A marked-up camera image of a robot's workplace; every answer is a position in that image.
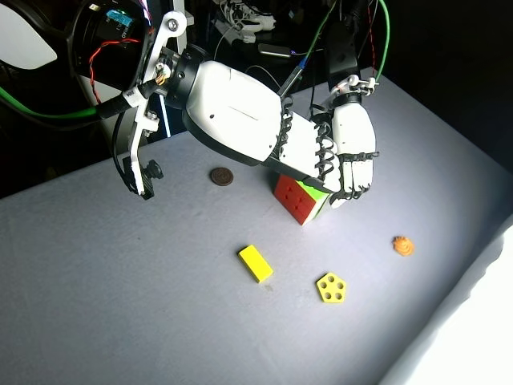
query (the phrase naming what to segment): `red wire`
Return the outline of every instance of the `red wire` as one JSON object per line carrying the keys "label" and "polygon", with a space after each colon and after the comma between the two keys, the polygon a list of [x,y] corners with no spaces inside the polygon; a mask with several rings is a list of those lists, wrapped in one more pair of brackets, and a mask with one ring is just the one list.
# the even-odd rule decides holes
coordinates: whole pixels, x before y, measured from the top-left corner
{"label": "red wire", "polygon": [[96,102],[98,102],[98,104],[102,103],[102,101],[99,99],[98,92],[96,91],[96,88],[95,88],[95,71],[93,70],[93,60],[95,60],[95,57],[100,53],[102,48],[104,48],[106,46],[110,46],[111,44],[120,44],[120,43],[140,43],[140,40],[138,40],[136,38],[122,38],[121,40],[107,40],[107,41],[101,43],[100,46],[98,47],[98,49],[95,52],[93,52],[93,55],[91,55],[91,57],[89,58],[89,77],[91,78],[91,81],[90,81],[91,89],[93,91],[93,95],[95,96]]}
{"label": "red wire", "polygon": [[367,14],[369,15],[370,46],[372,47],[372,76],[374,76],[374,74],[376,73],[376,51],[374,50],[374,38],[372,35],[372,18],[370,17],[370,7],[367,7]]}

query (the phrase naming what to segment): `toy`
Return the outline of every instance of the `toy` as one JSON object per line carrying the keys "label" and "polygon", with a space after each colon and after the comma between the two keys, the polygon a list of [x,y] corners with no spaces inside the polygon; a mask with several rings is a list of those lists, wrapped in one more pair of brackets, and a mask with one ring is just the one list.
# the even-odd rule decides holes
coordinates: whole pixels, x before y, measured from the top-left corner
{"label": "toy", "polygon": [[394,238],[394,250],[403,257],[408,257],[414,253],[415,246],[409,238],[396,237]]}
{"label": "toy", "polygon": [[258,283],[263,282],[273,274],[273,269],[254,245],[249,245],[241,250],[239,257],[242,258],[242,261],[244,261]]}
{"label": "toy", "polygon": [[289,176],[280,175],[274,196],[300,225],[306,225],[319,213],[328,193],[306,186]]}
{"label": "toy", "polygon": [[317,281],[317,288],[324,302],[344,302],[346,286],[347,284],[344,281],[331,272]]}

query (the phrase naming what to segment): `gray table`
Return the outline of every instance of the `gray table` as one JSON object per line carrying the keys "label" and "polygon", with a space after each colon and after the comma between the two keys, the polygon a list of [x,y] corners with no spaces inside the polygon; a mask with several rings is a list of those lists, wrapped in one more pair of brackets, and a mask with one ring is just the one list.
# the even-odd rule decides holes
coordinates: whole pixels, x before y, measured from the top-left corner
{"label": "gray table", "polygon": [[[150,201],[109,160],[0,201],[0,383],[376,383],[513,192],[488,156],[381,83],[365,102],[382,153],[371,191],[304,228],[267,169],[188,133],[141,149],[165,172]],[[216,166],[233,184],[208,179]],[[414,256],[392,250],[398,234]],[[252,243],[275,270],[262,285],[236,255]],[[328,271],[348,282],[341,305],[317,293]]]}

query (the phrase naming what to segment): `white bracket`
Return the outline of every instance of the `white bracket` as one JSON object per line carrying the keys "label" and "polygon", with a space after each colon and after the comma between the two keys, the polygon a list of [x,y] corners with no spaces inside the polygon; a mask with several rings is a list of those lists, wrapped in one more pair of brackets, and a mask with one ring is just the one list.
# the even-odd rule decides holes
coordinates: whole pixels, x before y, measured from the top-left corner
{"label": "white bracket", "polygon": [[[181,12],[167,12],[162,17],[160,28],[157,31],[155,43],[151,49],[147,67],[144,72],[143,83],[154,79],[156,77],[156,65],[159,62],[160,52],[162,48],[168,44],[169,38],[178,38],[184,34],[187,28],[187,18]],[[145,99],[138,107],[135,114],[134,126],[132,127],[132,135],[130,138],[130,160],[131,170],[134,173],[135,187],[139,195],[144,194],[143,177],[139,165],[139,157],[137,151],[139,149],[139,142],[143,132],[156,132],[159,129],[159,119],[155,118],[153,114],[147,115],[147,100]]]}

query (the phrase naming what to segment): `brown round cookie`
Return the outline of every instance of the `brown round cookie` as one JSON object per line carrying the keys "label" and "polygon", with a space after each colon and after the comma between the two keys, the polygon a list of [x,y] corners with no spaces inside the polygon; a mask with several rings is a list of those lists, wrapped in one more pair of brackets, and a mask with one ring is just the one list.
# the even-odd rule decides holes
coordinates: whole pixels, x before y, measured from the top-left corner
{"label": "brown round cookie", "polygon": [[210,172],[210,179],[218,186],[228,186],[233,182],[233,174],[224,167],[214,168]]}

